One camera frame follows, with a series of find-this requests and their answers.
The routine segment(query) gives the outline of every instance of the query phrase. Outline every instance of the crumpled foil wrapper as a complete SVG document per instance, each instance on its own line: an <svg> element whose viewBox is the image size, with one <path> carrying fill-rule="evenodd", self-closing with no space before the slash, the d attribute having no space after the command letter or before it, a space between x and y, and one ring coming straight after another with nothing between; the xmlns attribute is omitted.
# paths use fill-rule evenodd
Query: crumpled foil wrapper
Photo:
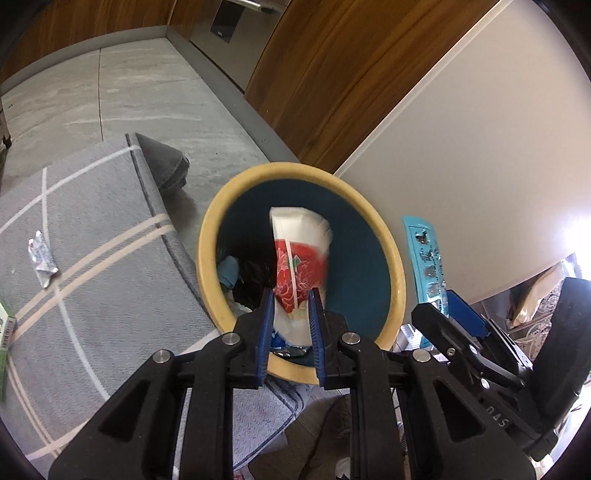
<svg viewBox="0 0 591 480"><path fill-rule="evenodd" d="M29 240L28 250L39 283L42 288L47 288L51 277L58 273L59 269L43 234L39 230L35 232L35 237Z"/></svg>

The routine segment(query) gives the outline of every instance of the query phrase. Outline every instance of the yellow rim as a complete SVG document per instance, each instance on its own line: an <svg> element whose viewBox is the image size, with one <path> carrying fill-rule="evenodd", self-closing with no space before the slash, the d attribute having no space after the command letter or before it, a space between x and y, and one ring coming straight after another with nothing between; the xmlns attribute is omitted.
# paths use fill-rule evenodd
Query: yellow rim
<svg viewBox="0 0 591 480"><path fill-rule="evenodd" d="M230 332L236 323L217 279L216 244L222 219L244 192L265 181L279 179L305 180L331 190L347 200L374 231L388 262L391 282L390 310L375 342L380 348L389 349L402 325L406 302L404 269L394 238L378 212L352 186L330 173L299 163L276 162L250 168L226 183L209 205L197 244L197 278L203 301L216 327L225 333ZM294 382L318 383L313 367L293 364L272 353L269 355L268 372Z"/></svg>

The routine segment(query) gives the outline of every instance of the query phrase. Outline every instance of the trash can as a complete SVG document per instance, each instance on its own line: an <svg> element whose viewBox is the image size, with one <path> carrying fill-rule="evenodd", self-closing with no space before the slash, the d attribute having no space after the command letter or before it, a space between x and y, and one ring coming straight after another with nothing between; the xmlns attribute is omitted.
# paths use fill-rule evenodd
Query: trash can
<svg viewBox="0 0 591 480"><path fill-rule="evenodd" d="M274 255L269 210L297 206L330 223L326 283L327 310L344 315L349 328L389 349L404 316L406 292L398 248L382 218L353 187L315 167L269 163L237 175L212 200L197 244L197 276L207 310L217 328L236 322L217 278L217 252L238 258ZM268 372L317 384L313 355L282 359L270 354Z"/></svg>

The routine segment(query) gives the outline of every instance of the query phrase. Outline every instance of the red floral pattern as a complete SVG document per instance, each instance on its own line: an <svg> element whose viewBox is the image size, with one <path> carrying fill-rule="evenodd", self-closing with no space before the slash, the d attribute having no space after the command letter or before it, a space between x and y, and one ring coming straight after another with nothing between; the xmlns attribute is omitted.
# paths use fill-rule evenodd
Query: red floral pattern
<svg viewBox="0 0 591 480"><path fill-rule="evenodd" d="M306 244L290 242L292 265L295 276L295 291L298 305L308 299L312 288L323 288L326 277L326 258ZM277 285L275 295L287 313L295 309L291 268L285 240L275 240L277 251Z"/></svg>

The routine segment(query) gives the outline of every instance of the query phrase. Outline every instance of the silver bolt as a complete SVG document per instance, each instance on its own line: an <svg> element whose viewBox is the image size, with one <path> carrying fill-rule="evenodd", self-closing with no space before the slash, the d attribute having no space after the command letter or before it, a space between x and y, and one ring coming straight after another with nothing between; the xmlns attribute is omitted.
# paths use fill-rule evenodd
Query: silver bolt
<svg viewBox="0 0 591 480"><path fill-rule="evenodd" d="M170 360L170 352L168 350L158 350L154 355L152 355L152 360L154 360L157 364L165 364Z"/></svg>
<svg viewBox="0 0 591 480"><path fill-rule="evenodd" d="M413 350L413 358L423 364L431 359L431 354L426 350Z"/></svg>
<svg viewBox="0 0 591 480"><path fill-rule="evenodd" d="M234 332L228 332L222 337L222 342L226 345L236 345L240 341L240 335Z"/></svg>
<svg viewBox="0 0 591 480"><path fill-rule="evenodd" d="M347 345L356 345L361 341L361 337L355 332L344 333L341 338Z"/></svg>

